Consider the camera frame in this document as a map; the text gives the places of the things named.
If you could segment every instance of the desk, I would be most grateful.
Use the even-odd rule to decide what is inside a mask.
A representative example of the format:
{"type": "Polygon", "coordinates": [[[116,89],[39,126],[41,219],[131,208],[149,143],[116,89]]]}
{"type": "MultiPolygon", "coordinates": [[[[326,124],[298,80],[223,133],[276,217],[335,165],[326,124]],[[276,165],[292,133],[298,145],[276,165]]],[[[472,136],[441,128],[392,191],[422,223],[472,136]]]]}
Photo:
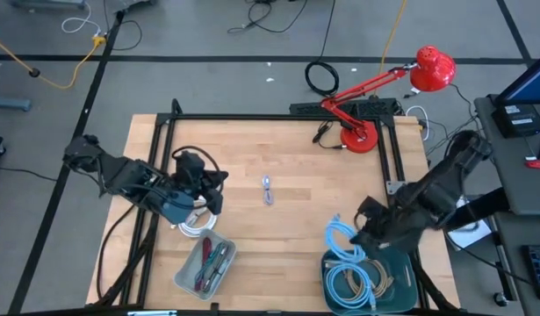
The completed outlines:
{"type": "MultiPolygon", "coordinates": [[[[494,110],[489,98],[474,100],[486,138],[493,145],[493,157],[508,202],[513,210],[536,213],[540,211],[540,170],[527,169],[523,157],[529,149],[523,139],[504,139],[490,116],[494,110]]],[[[540,216],[518,216],[512,212],[496,212],[493,216],[511,272],[529,279],[521,255],[522,245],[540,244],[540,216]]],[[[514,282],[517,296],[526,315],[540,315],[540,299],[530,285],[514,282]]]]}
{"type": "MultiPolygon", "coordinates": [[[[148,158],[154,122],[155,115],[133,116],[124,155],[148,158]]],[[[368,195],[385,202],[385,188],[377,149],[368,154],[322,149],[311,143],[319,123],[176,122],[173,149],[182,145],[202,147],[230,174],[225,181],[223,212],[214,230],[232,239],[238,253],[212,299],[221,310],[328,312],[319,275],[320,258],[327,250],[325,226],[336,213],[351,223],[357,207],[368,195]],[[271,178],[275,197],[272,206],[262,200],[263,175],[271,178]]],[[[418,180],[428,171],[428,165],[416,119],[396,118],[396,131],[407,179],[418,180]]],[[[339,132],[336,123],[322,142],[337,144],[339,132]]],[[[169,170],[174,169],[171,161],[169,170]]],[[[113,198],[104,232],[128,206],[124,199],[113,198]]],[[[110,238],[104,256],[103,289],[112,284],[126,264],[134,218],[135,213],[110,238]]],[[[210,302],[194,298],[172,281],[195,242],[170,229],[169,222],[161,219],[146,308],[209,309],[210,302]]],[[[420,254],[422,266],[434,283],[452,304],[459,305],[443,234],[427,231],[420,254]]],[[[139,282],[137,275],[133,278],[132,301],[139,282]]],[[[88,302],[97,300],[95,288],[93,277],[88,302]]]]}

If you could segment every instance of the red handle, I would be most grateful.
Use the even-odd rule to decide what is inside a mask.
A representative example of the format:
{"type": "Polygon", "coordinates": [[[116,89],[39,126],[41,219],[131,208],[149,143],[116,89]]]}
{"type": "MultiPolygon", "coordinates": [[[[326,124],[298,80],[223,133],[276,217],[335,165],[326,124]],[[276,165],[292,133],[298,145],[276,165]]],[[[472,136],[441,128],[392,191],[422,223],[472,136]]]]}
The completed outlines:
{"type": "Polygon", "coordinates": [[[540,169],[540,161],[525,162],[527,168],[540,169]]]}

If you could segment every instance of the white cable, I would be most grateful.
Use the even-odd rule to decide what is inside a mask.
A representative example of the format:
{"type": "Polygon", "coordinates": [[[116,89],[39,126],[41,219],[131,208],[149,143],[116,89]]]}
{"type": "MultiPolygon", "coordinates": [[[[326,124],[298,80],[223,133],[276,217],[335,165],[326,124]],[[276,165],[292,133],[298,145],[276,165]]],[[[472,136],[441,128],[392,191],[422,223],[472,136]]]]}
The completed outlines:
{"type": "Polygon", "coordinates": [[[410,106],[408,108],[408,110],[406,111],[405,115],[408,116],[408,113],[413,110],[413,109],[419,109],[421,110],[422,113],[424,113],[424,117],[426,118],[426,136],[422,139],[422,140],[428,140],[429,138],[429,120],[428,120],[428,114],[426,113],[426,110],[424,108],[422,108],[421,106],[419,105],[413,105],[413,106],[410,106]]]}
{"type": "MultiPolygon", "coordinates": [[[[202,196],[199,196],[199,198],[194,201],[194,204],[198,203],[198,205],[204,205],[205,204],[205,198],[202,196]]],[[[201,234],[201,232],[204,229],[213,229],[215,227],[215,223],[217,222],[217,215],[213,215],[211,212],[209,212],[209,219],[207,220],[207,223],[203,225],[202,227],[193,227],[193,225],[198,220],[199,216],[201,216],[203,213],[209,212],[206,207],[202,207],[197,210],[193,210],[186,219],[184,223],[178,224],[178,228],[180,229],[180,232],[182,232],[184,235],[190,237],[190,238],[197,238],[201,234]]]]}
{"type": "Polygon", "coordinates": [[[66,18],[61,23],[61,29],[62,29],[63,32],[65,32],[65,33],[78,32],[84,27],[85,24],[90,23],[92,25],[95,25],[96,28],[97,28],[96,34],[94,34],[94,36],[98,36],[98,35],[100,35],[100,33],[102,33],[102,28],[100,28],[100,25],[98,25],[98,23],[96,23],[96,22],[90,21],[90,17],[92,16],[92,8],[88,4],[88,2],[85,1],[84,4],[86,4],[86,6],[88,7],[88,17],[86,17],[86,18],[66,18]],[[65,24],[67,24],[70,21],[79,21],[79,22],[81,22],[81,24],[74,30],[67,30],[67,29],[65,29],[65,24]]]}

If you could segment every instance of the yellow cable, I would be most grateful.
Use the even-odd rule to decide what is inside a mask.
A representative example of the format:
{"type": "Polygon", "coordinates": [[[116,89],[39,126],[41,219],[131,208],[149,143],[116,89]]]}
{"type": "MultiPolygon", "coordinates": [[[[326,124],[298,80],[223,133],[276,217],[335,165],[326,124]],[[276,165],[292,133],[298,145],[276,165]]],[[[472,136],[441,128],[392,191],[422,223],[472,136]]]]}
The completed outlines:
{"type": "MultiPolygon", "coordinates": [[[[86,57],[84,57],[84,59],[82,59],[75,67],[75,72],[73,73],[73,77],[72,79],[70,80],[70,83],[68,85],[60,85],[60,84],[57,84],[57,83],[54,83],[52,82],[51,80],[45,78],[43,75],[38,75],[38,78],[43,80],[45,83],[48,83],[50,84],[51,86],[57,88],[57,89],[61,89],[61,90],[66,90],[66,89],[70,89],[72,88],[73,85],[75,85],[75,81],[76,81],[76,77],[78,76],[78,69],[92,56],[92,54],[94,54],[94,52],[96,52],[96,49],[105,43],[105,38],[104,37],[101,37],[101,36],[95,36],[92,38],[92,41],[94,42],[94,47],[88,52],[88,54],[86,55],[86,57]]],[[[0,48],[2,50],[4,50],[10,57],[12,57],[12,59],[14,61],[17,61],[20,65],[22,65],[22,67],[26,68],[29,72],[32,72],[33,71],[33,68],[31,68],[30,66],[28,66],[25,62],[23,62],[22,60],[20,60],[10,49],[8,49],[5,45],[3,45],[1,42],[0,42],[0,48]]]]}
{"type": "MultiPolygon", "coordinates": [[[[396,21],[394,22],[394,26],[392,27],[391,34],[389,35],[389,39],[386,41],[385,49],[383,50],[383,56],[381,56],[381,64],[378,67],[378,74],[381,75],[383,73],[383,67],[385,65],[385,58],[386,53],[389,51],[389,46],[391,45],[391,41],[394,38],[394,34],[396,33],[397,27],[399,27],[400,18],[402,18],[402,12],[404,12],[404,8],[407,6],[407,0],[402,0],[402,4],[400,5],[399,14],[396,17],[396,21]]],[[[373,91],[373,95],[377,95],[377,89],[373,91]]]]}

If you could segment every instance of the red desk lamp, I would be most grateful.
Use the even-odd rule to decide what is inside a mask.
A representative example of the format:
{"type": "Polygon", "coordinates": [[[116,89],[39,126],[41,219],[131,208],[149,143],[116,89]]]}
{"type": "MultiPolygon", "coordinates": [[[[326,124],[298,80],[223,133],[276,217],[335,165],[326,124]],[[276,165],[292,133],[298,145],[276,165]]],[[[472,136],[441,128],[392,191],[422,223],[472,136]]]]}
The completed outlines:
{"type": "Polygon", "coordinates": [[[422,47],[418,50],[415,62],[393,68],[353,88],[337,93],[333,97],[327,97],[322,100],[320,106],[331,111],[343,121],[344,128],[340,133],[342,144],[354,153],[366,153],[377,145],[378,132],[375,125],[368,121],[352,118],[348,113],[338,108],[340,105],[398,80],[408,72],[410,73],[410,82],[416,89],[427,92],[441,90],[451,83],[456,70],[455,62],[447,54],[432,46],[422,47]]]}

